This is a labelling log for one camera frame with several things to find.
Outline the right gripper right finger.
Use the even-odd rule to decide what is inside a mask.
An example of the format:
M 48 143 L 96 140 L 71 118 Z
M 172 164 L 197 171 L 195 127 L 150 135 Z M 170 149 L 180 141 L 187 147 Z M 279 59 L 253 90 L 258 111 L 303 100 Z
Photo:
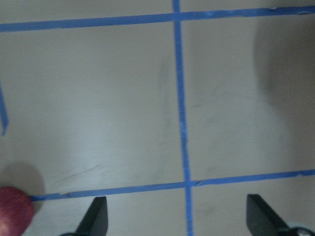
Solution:
M 294 236 L 293 231 L 258 194 L 248 194 L 246 225 L 252 236 Z

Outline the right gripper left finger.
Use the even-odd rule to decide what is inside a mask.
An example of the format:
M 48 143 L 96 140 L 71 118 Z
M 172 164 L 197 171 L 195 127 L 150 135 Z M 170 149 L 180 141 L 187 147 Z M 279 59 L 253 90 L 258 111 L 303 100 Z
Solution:
M 108 207 L 106 197 L 95 197 L 75 234 L 79 236 L 106 236 L 108 231 Z

